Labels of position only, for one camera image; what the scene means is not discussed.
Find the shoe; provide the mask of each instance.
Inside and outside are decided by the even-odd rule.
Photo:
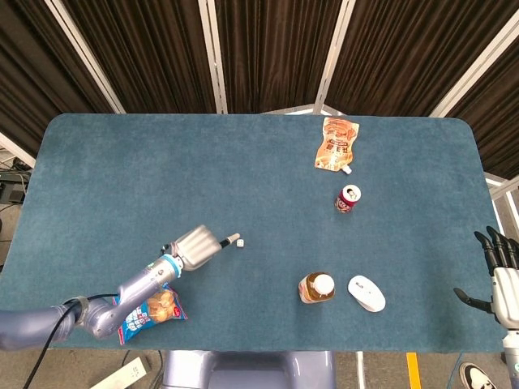
[[[460,378],[466,389],[497,389],[485,372],[474,363],[462,363]]]

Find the white cap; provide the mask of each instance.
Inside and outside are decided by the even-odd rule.
[[[329,294],[333,291],[335,283],[328,274],[319,274],[314,280],[314,289],[318,294]]]
[[[346,174],[351,174],[351,168],[348,165],[344,165],[341,170]]]

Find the computer mouse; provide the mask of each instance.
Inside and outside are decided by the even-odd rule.
[[[348,284],[348,292],[358,303],[370,312],[380,312],[386,306],[386,299],[379,287],[365,276],[355,276]]]

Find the soda can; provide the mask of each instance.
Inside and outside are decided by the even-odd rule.
[[[357,201],[360,200],[360,189],[355,185],[346,185],[335,200],[335,207],[341,213],[351,212]]]

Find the white power strip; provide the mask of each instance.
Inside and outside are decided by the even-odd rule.
[[[139,381],[148,371],[149,368],[146,369],[140,357],[137,357],[90,389],[124,389]]]

